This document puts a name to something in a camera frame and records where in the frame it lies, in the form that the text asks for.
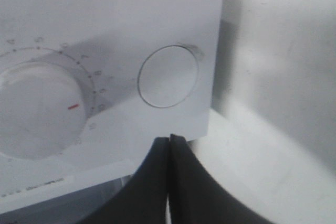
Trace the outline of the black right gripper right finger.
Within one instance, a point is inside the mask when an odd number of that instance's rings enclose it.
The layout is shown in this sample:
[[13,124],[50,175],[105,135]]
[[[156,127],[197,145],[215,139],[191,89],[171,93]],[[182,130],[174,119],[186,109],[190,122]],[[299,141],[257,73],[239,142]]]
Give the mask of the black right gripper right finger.
[[184,137],[170,136],[168,197],[172,223],[269,223],[228,193]]

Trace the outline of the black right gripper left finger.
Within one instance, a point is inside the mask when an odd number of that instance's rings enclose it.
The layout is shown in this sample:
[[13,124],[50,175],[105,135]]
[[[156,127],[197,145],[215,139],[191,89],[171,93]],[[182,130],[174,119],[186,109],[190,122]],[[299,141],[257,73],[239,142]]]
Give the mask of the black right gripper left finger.
[[126,185],[80,223],[166,223],[168,138],[157,137]]

